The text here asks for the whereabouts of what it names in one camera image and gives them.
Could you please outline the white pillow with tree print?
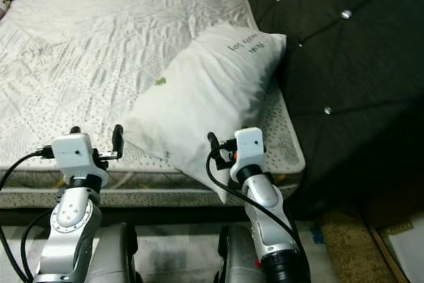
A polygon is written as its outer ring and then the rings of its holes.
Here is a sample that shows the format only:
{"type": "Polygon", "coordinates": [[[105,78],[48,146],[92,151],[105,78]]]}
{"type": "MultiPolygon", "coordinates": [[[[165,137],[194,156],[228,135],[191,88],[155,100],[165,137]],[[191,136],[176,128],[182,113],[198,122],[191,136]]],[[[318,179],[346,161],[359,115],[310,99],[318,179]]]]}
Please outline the white pillow with tree print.
{"type": "Polygon", "coordinates": [[[129,146],[124,169],[146,164],[183,174],[228,201],[225,178],[206,173],[208,134],[233,138],[257,126],[272,75],[288,46],[278,32],[220,23],[203,29],[118,118],[129,146]]]}

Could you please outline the quilted grey-white mattress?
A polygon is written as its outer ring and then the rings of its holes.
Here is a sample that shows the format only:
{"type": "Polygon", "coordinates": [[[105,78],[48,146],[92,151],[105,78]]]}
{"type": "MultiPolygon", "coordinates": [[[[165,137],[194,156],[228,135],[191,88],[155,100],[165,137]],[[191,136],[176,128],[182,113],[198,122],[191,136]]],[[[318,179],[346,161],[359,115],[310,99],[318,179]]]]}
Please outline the quilted grey-white mattress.
{"type": "Polygon", "coordinates": [[[48,207],[61,173],[25,154],[73,126],[97,148],[136,97],[210,26],[256,28],[248,0],[13,0],[0,20],[0,171],[6,209],[48,207]]]}

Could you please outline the silver left robot leg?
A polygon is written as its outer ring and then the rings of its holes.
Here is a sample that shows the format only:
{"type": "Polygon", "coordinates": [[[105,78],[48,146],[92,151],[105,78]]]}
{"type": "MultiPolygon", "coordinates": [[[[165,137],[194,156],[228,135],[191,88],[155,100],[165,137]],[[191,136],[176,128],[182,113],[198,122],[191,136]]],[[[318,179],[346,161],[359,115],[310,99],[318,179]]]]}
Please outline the silver left robot leg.
{"type": "Polygon", "coordinates": [[[114,223],[100,229],[97,238],[85,283],[143,283],[135,270],[138,244],[132,225],[114,223]]]}

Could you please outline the silver robot leg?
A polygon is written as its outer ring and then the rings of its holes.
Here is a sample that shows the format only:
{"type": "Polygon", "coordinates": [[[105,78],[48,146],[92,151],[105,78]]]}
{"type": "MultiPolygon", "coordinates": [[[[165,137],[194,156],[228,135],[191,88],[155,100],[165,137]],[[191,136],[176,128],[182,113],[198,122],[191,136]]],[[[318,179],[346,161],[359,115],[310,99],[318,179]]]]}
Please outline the silver robot leg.
{"type": "Polygon", "coordinates": [[[214,276],[214,283],[266,283],[249,228],[224,225],[217,250],[222,266],[214,276]]]}
{"type": "Polygon", "coordinates": [[[100,229],[97,238],[85,283],[143,283],[135,270],[138,244],[132,225],[114,223],[100,229]]]}

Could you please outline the silver right robot leg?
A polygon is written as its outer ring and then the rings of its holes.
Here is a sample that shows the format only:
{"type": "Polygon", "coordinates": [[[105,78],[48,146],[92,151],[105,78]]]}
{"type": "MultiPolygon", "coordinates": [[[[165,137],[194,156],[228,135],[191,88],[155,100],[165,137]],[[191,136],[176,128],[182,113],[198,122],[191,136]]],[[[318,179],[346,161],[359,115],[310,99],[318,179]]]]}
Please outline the silver right robot leg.
{"type": "Polygon", "coordinates": [[[217,250],[222,266],[214,276],[214,283],[266,283],[249,228],[224,225],[217,250]]]}

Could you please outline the brown floor rug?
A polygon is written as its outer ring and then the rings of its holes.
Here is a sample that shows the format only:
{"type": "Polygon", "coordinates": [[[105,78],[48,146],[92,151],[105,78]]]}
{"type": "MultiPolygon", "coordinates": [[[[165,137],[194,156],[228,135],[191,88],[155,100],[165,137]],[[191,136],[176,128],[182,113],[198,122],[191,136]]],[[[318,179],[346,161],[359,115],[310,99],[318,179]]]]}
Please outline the brown floor rug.
{"type": "Polygon", "coordinates": [[[359,217],[328,211],[320,228],[340,283],[398,283],[359,217]]]}

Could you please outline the dark tufted headboard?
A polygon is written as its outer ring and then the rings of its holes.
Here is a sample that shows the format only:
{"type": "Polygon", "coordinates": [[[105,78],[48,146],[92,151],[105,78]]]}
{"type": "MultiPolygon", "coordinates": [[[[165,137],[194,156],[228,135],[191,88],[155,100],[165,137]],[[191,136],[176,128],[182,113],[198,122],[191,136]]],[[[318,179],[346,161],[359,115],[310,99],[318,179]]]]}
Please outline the dark tufted headboard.
{"type": "Polygon", "coordinates": [[[291,210],[424,177],[424,0],[248,1],[288,38],[276,77],[306,159],[291,210]]]}

